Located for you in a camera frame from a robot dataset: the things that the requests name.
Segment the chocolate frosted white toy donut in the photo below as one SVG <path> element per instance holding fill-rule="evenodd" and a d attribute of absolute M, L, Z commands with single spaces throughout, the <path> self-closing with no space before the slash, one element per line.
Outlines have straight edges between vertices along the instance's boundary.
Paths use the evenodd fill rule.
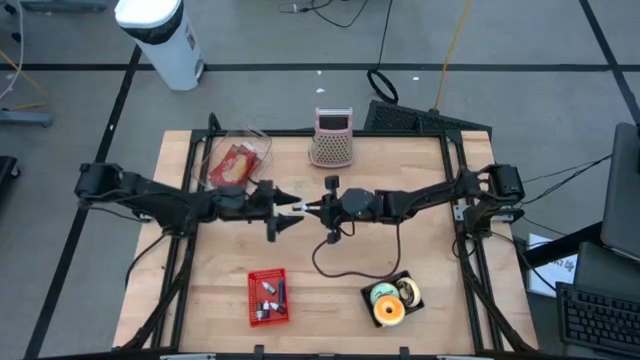
<path fill-rule="evenodd" d="M 421 292 L 416 282 L 410 277 L 400 278 L 396 282 L 399 298 L 407 308 L 416 307 L 421 301 Z"/>

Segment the red plastic mesh basket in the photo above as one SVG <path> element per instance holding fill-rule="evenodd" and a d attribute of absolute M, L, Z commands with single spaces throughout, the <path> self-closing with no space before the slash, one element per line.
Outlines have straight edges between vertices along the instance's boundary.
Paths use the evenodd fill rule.
<path fill-rule="evenodd" d="M 269 319 L 262 319 L 262 321 L 257 321 L 256 319 L 256 303 L 257 302 L 262 303 L 262 305 L 265 300 L 268 300 L 270 303 L 271 302 L 278 303 L 279 279 L 285 280 L 286 302 L 283 306 L 286 308 L 287 312 L 284 315 L 282 315 L 277 313 L 271 308 Z M 263 282 L 270 283 L 277 290 L 277 293 L 275 295 L 268 294 L 262 286 Z M 284 268 L 250 272 L 247 275 L 247 294 L 248 294 L 249 325 L 252 328 L 281 325 L 281 324 L 286 324 L 290 321 L 286 270 Z"/>

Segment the grey laptop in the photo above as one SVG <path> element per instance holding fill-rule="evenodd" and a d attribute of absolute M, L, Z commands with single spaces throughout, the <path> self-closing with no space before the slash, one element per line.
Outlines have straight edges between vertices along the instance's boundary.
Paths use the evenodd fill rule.
<path fill-rule="evenodd" d="M 640 260 L 640 128 L 636 125 L 615 127 L 601 240 Z"/>

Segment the dark green box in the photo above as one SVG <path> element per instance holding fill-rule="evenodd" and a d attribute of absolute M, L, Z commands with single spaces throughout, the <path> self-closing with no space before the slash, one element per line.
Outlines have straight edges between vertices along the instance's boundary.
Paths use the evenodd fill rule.
<path fill-rule="evenodd" d="M 591 243 L 582 243 L 574 283 L 640 297 L 640 262 Z"/>

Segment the white bin with black band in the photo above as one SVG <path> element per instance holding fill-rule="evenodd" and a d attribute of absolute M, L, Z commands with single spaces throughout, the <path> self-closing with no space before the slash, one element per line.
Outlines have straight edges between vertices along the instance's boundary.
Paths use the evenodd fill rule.
<path fill-rule="evenodd" d="M 205 65 L 185 3 L 186 0 L 118 0 L 114 9 L 119 27 L 174 91 L 196 88 Z"/>

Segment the orange yellow toy donut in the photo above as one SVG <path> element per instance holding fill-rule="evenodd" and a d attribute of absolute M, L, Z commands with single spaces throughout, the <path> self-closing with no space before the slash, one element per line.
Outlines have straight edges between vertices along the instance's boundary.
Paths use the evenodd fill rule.
<path fill-rule="evenodd" d="M 374 318 L 383 327 L 396 326 L 405 317 L 406 310 L 399 298 L 392 295 L 380 297 L 373 306 Z"/>

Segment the black aluminium table frame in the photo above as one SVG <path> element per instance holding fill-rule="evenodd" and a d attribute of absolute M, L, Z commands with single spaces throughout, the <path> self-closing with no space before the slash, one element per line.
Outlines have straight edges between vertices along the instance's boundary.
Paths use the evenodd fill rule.
<path fill-rule="evenodd" d="M 221 215 L 141 229 L 115 334 L 119 351 L 469 355 L 535 349 L 516 250 L 492 221 L 519 202 L 515 167 L 486 134 L 360 136 L 344 111 L 311 131 L 169 132 L 155 180 L 189 196 L 244 173 L 239 193 L 283 192 L 268 221 Z"/>

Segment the black keyboard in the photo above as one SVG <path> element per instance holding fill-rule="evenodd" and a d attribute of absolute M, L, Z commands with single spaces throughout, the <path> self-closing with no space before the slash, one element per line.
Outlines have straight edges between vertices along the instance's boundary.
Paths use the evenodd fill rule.
<path fill-rule="evenodd" d="M 555 285 L 566 344 L 640 359 L 640 297 L 584 285 Z"/>

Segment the white paper sheet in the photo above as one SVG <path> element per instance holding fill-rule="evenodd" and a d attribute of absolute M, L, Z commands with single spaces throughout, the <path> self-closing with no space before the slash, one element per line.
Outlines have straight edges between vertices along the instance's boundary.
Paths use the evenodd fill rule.
<path fill-rule="evenodd" d="M 555 286 L 557 282 L 572 284 L 575 279 L 577 260 L 577 255 L 570 255 L 537 267 L 535 270 L 528 270 L 526 272 L 526 291 L 554 298 L 555 291 L 546 282 L 551 286 Z"/>

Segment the black mesh crate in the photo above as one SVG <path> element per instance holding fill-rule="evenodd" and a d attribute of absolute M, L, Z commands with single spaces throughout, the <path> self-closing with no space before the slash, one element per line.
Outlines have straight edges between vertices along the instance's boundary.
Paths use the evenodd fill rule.
<path fill-rule="evenodd" d="M 460 130 L 484 131 L 492 136 L 490 126 L 464 121 L 435 111 L 421 111 L 372 100 L 364 125 L 365 130 Z"/>

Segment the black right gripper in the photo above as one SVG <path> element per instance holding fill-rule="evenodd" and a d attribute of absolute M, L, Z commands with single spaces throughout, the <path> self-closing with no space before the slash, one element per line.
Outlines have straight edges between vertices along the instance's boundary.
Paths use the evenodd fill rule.
<path fill-rule="evenodd" d="M 342 236 L 354 236 L 357 222 L 373 222 L 377 217 L 378 200 L 373 192 L 363 188 L 348 188 L 338 195 L 337 175 L 326 177 L 324 184 L 328 193 L 320 200 L 305 203 L 305 212 L 320 218 L 328 229 L 328 244 L 337 243 Z"/>

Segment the clear plastic container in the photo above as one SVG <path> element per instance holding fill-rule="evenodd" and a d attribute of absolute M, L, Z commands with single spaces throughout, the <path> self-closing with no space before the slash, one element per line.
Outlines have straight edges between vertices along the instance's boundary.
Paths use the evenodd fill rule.
<path fill-rule="evenodd" d="M 205 146 L 203 158 L 191 168 L 191 177 L 203 190 L 213 190 L 220 187 L 211 184 L 209 172 L 221 162 L 233 145 L 253 147 L 258 153 L 260 161 L 253 168 L 245 185 L 226 186 L 246 188 L 247 186 L 255 185 L 273 161 L 273 139 L 263 131 L 249 125 L 245 125 L 239 130 L 223 130 L 218 135 L 210 137 L 209 140 L 210 146 Z"/>

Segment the black plastic mesh basket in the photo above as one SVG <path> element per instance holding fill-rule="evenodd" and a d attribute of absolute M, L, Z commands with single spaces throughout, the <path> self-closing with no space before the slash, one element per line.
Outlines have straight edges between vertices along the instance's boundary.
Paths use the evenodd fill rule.
<path fill-rule="evenodd" d="M 395 285 L 395 286 L 396 286 L 396 282 L 397 282 L 400 278 L 403 278 L 403 277 L 410 277 L 410 278 L 412 278 L 412 277 L 411 277 L 411 275 L 410 275 L 410 273 L 409 273 L 408 271 L 401 271 L 400 273 L 397 273 L 397 274 L 395 274 L 395 275 L 392 275 L 392 276 L 390 276 L 390 277 L 387 277 L 387 278 L 385 278 L 385 279 L 383 279 L 383 280 L 380 280 L 380 281 L 378 281 L 378 282 L 376 282 L 376 283 L 373 283 L 373 284 L 371 284 L 371 285 L 368 285 L 368 286 L 366 286 L 366 287 L 364 287 L 364 288 L 361 288 L 361 289 L 360 289 L 360 294 L 361 294 L 361 297 L 362 297 L 362 299 L 363 299 L 363 301 L 364 301 L 364 304 L 365 304 L 365 307 L 366 307 L 366 309 L 367 309 L 367 312 L 368 312 L 368 314 L 370 315 L 370 317 L 371 317 L 371 319 L 372 319 L 372 321 L 373 321 L 373 323 L 374 323 L 374 326 L 375 326 L 376 328 L 382 328 L 383 326 L 381 326 L 381 325 L 376 321 L 376 319 L 374 318 L 374 313 L 373 313 L 373 306 L 374 306 L 374 305 L 372 305 L 372 304 L 370 303 L 370 300 L 369 300 L 369 294 L 370 294 L 371 289 L 372 289 L 376 284 L 381 283 L 381 282 L 390 282 L 390 283 L 392 283 L 393 285 Z M 410 314 L 412 314 L 412 313 L 415 313 L 416 311 L 418 311 L 418 310 L 422 309 L 423 307 L 424 307 L 424 301 L 423 301 L 423 299 L 422 299 L 422 293 L 421 293 L 421 301 L 419 302 L 419 304 L 418 304 L 416 307 L 413 307 L 413 308 L 407 308 L 407 307 L 405 307 L 406 314 L 405 314 L 404 319 L 405 319 L 408 315 L 410 315 Z"/>

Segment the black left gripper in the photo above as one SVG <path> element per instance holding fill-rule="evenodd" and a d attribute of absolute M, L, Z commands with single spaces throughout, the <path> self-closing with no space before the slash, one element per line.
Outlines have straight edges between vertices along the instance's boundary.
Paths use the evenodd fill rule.
<path fill-rule="evenodd" d="M 272 180 L 261 180 L 251 194 L 239 186 L 221 186 L 214 191 L 215 214 L 223 221 L 262 220 L 267 226 L 267 240 L 275 242 L 277 233 L 304 220 L 301 215 L 275 215 L 277 206 L 300 203 L 298 196 L 274 187 Z"/>

